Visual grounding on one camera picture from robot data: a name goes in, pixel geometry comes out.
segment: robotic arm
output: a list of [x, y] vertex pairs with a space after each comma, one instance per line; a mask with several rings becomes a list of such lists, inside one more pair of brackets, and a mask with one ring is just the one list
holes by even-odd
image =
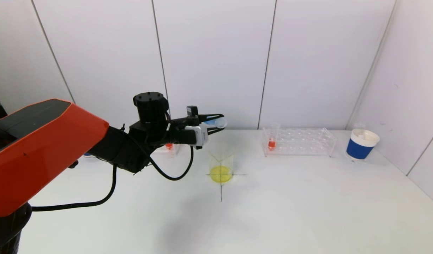
[[152, 163], [167, 179], [179, 180], [192, 157], [183, 175], [169, 177], [150, 154], [176, 143], [190, 145], [193, 156], [193, 147], [202, 148], [208, 135], [224, 129], [203, 124], [222, 114], [199, 115], [196, 106], [187, 107], [187, 117], [170, 119], [168, 100], [161, 93], [141, 93], [133, 103], [139, 121], [128, 133], [58, 99], [27, 106], [0, 120], [0, 250], [5, 245], [17, 252], [20, 230], [31, 214], [29, 199], [65, 168], [76, 166], [84, 153], [132, 173]]

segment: test tube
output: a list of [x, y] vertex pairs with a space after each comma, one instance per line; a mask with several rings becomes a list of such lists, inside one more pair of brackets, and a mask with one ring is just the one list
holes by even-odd
[[268, 149], [270, 151], [274, 151], [274, 149], [276, 148], [276, 141], [279, 135], [280, 128], [281, 125], [277, 122], [273, 122], [273, 124], [271, 124], [271, 128], [268, 135]]

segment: black cable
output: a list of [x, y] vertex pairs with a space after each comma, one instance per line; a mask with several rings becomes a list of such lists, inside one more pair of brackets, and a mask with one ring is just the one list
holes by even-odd
[[56, 211], [56, 210], [64, 210], [71, 208], [79, 208], [79, 207], [89, 207], [89, 206], [98, 206], [105, 203], [108, 199], [110, 199], [111, 195], [113, 195], [114, 189], [116, 188], [116, 169], [118, 166], [116, 164], [113, 165], [113, 182], [111, 184], [110, 192], [106, 197], [102, 200], [95, 202], [85, 202], [85, 203], [74, 203], [74, 204], [65, 204], [65, 205], [57, 205], [57, 206], [32, 206], [31, 209], [33, 212], [47, 212], [47, 211]]
[[194, 157], [194, 151], [193, 151], [193, 147], [190, 146], [191, 148], [191, 157], [190, 157], [190, 162], [188, 164], [187, 169], [185, 170], [185, 172], [179, 176], [179, 177], [170, 177], [169, 175], [166, 175], [165, 172], [163, 172], [160, 167], [155, 163], [155, 161], [152, 159], [152, 157], [150, 157], [150, 155], [144, 150], [144, 148], [142, 148], [142, 146], [131, 136], [129, 136], [127, 133], [126, 137], [130, 138], [132, 140], [132, 142], [144, 153], [144, 155], [146, 155], [149, 158], [150, 163], [154, 166], [154, 168], [160, 173], [160, 175], [163, 175], [163, 177], [165, 177], [168, 180], [171, 181], [177, 181], [177, 180], [181, 180], [182, 178], [184, 178], [184, 176], [188, 173], [188, 171], [191, 168], [191, 165], [193, 164], [193, 157]]

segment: black cross mark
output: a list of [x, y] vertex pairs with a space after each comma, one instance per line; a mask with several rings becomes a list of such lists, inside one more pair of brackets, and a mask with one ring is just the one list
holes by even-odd
[[[247, 174], [232, 174], [232, 176], [234, 176], [234, 175], [247, 175]], [[222, 202], [223, 201], [223, 183], [219, 183], [219, 194], [221, 195], [220, 202]]]

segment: yellow liquid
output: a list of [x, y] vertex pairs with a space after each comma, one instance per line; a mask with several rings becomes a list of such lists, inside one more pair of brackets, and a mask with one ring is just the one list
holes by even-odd
[[232, 173], [226, 166], [216, 166], [210, 170], [210, 177], [217, 183], [225, 183], [232, 178]]

